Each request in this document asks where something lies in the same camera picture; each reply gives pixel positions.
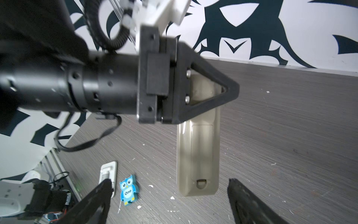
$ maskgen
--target black cylinder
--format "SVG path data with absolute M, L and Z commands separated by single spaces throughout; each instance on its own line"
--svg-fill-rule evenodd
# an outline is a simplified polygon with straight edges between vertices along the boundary
M 77 64 L 42 56 L 0 65 L 3 97 L 26 109 L 136 114 L 138 56 L 105 54 Z

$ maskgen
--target blue owl toy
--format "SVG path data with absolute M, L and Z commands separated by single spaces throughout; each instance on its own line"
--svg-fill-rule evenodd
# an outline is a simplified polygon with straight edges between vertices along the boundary
M 130 203 L 136 201 L 137 193 L 139 192 L 138 186 L 135 184 L 135 176 L 131 175 L 121 182 L 121 200 L 124 205 L 130 205 Z

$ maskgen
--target silver screw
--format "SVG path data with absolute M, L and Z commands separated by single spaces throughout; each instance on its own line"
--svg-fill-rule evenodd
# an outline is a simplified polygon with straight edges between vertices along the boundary
M 185 97 L 185 103 L 186 103 L 186 104 L 189 104 L 189 102 L 190 102 L 190 96 L 186 96 L 186 97 Z
M 189 69 L 187 70 L 187 78 L 190 78 L 192 76 L 192 71 Z

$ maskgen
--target screw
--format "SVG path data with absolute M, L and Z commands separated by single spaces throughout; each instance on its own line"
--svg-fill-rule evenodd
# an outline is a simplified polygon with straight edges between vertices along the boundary
M 189 104 L 189 102 L 190 102 L 190 96 L 186 96 L 186 97 L 185 97 L 185 103 L 186 103 L 186 104 Z
M 189 69 L 187 70 L 187 78 L 190 78 L 192 76 L 192 71 Z

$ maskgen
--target wood grain surface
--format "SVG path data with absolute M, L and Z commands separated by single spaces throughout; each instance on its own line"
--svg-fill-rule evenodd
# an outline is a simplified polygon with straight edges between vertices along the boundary
M 174 125 L 139 125 L 124 115 L 118 130 L 95 147 L 60 153 L 83 196 L 98 184 L 102 164 L 118 162 L 107 223 L 234 223 L 229 178 L 242 181 L 292 224 L 358 223 L 358 78 L 210 62 L 241 86 L 239 98 L 222 106 L 215 195 L 179 194 Z M 92 115 L 68 145 L 112 125 Z M 139 200 L 122 204 L 117 213 L 119 181 L 131 174 L 137 176 Z

